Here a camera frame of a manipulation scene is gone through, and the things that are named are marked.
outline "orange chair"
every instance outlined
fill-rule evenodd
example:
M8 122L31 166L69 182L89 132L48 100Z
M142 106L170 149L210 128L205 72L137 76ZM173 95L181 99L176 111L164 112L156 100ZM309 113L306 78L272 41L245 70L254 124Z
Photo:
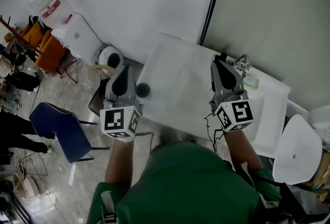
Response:
M30 28L29 24L27 24L21 35L25 40L29 41L34 48L39 46L43 38L41 26L38 21L32 28Z
M14 37L14 35L12 33L7 33L5 36L4 36L4 39L5 39L5 42L6 43L9 43L12 38Z
M46 32L41 41L39 50L54 63L59 65L68 49L63 47L62 44L51 35L51 31L50 29ZM48 73L54 73L56 71L56 66L42 55L38 56L35 65Z
M28 24L21 35L25 40L29 41L33 47L37 48L40 45L39 50L54 63L59 65L68 49L63 47L61 43L51 35L51 31L51 29L48 30L45 36L43 36L41 26L37 21L32 28L30 28ZM54 73L56 71L56 66L42 55L38 56L35 66L48 73Z

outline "marble floor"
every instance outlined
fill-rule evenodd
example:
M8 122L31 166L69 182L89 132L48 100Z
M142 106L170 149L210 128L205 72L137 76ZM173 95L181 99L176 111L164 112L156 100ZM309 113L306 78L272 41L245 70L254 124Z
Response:
M49 102L75 113L79 120L100 123L99 117L88 109L88 103L100 84L100 78L80 60L70 66L69 72L78 80L77 85L68 78L61 79L58 74L44 76L39 72L41 84L38 93L28 95L26 91L15 91L22 95L22 108L18 115L28 119L31 111L40 102ZM110 150L91 151L86 157L93 157L94 160L69 164L56 139L42 139L44 143L53 147L54 152L33 154L27 158L26 167L30 173L28 176L35 179L40 194L29 198L28 203L23 202L20 194L17 194L17 197L34 223L86 223L94 189L104 178L114 140L102 134L99 125L83 125L83 129L92 146L108 146ZM138 132L154 132L152 146L155 146L160 129L161 125L143 119ZM35 141L41 140L38 136L27 136ZM150 141L149 135L137 137L135 140L133 183L139 180L144 169L149 156ZM210 141L198 139L198 143L211 148ZM222 158L229 159L227 147L218 145L218 151ZM13 166L7 168L8 174L12 174L11 170L14 170L18 158L25 156L21 149L15 149L14 152Z

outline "blue chair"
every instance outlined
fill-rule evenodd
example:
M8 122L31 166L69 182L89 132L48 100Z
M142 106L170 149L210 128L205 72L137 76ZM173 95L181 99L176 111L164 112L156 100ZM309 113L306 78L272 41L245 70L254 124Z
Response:
M93 148L80 124L97 125L94 122L80 121L72 112L42 102L30 115L30 121L39 136L54 132L69 163L90 161L93 158L82 157L91 150L109 150Z

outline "metal faucet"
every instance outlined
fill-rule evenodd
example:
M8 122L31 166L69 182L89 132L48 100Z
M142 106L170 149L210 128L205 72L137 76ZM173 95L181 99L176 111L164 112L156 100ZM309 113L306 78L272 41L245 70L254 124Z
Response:
M242 79L247 75L247 73L250 70L250 67L252 66L249 55L243 54L241 57L239 57L237 60L233 61L232 63L233 68L236 68L243 61L245 62L245 67L243 73L241 74Z

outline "white cloth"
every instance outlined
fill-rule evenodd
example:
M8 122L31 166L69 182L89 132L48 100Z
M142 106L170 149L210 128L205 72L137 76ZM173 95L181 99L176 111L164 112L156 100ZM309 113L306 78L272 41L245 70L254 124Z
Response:
M3 78L5 78L10 71L10 67L5 63L5 60L7 59L0 54L0 76Z

